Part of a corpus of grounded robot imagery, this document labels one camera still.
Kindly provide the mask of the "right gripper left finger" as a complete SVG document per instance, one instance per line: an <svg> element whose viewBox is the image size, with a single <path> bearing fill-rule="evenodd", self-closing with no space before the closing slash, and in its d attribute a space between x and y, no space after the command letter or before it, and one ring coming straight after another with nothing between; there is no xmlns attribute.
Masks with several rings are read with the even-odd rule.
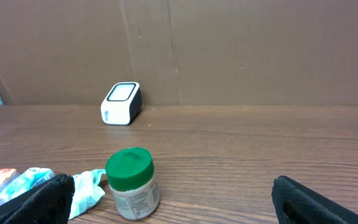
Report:
<svg viewBox="0 0 358 224"><path fill-rule="evenodd" d="M0 205L0 224L67 224L74 193L73 177L58 174Z"/></svg>

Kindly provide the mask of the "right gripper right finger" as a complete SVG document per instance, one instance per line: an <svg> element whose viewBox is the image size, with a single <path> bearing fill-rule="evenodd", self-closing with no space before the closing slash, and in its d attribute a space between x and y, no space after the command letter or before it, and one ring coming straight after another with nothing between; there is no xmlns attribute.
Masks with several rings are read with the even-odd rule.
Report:
<svg viewBox="0 0 358 224"><path fill-rule="evenodd" d="M279 224L358 224L358 214L285 175L273 182L272 202Z"/></svg>

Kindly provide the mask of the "green lid jar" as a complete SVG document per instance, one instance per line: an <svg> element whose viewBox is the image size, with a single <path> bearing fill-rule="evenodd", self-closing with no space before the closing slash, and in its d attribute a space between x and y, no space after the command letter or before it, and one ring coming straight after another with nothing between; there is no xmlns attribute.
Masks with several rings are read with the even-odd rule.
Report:
<svg viewBox="0 0 358 224"><path fill-rule="evenodd" d="M149 216L160 203L151 153L141 147L114 153L105 165L117 210L129 220Z"/></svg>

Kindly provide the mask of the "teal wet wipes pack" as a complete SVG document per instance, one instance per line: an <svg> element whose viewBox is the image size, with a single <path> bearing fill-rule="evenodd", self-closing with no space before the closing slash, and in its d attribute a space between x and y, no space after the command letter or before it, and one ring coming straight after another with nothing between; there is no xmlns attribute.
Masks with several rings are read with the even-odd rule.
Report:
<svg viewBox="0 0 358 224"><path fill-rule="evenodd" d="M95 206L105 195L105 191L99 186L104 169L84 171L73 176L75 193L73 194L69 220L85 213Z"/></svg>

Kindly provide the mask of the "teal Kleenex tissue pack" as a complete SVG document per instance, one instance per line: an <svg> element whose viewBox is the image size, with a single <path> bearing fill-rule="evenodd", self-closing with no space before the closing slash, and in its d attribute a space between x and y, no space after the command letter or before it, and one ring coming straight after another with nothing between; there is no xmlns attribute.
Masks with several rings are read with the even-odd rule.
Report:
<svg viewBox="0 0 358 224"><path fill-rule="evenodd" d="M56 174L54 171L49 168L31 167L27 169L0 192L0 205L39 186L55 176Z"/></svg>

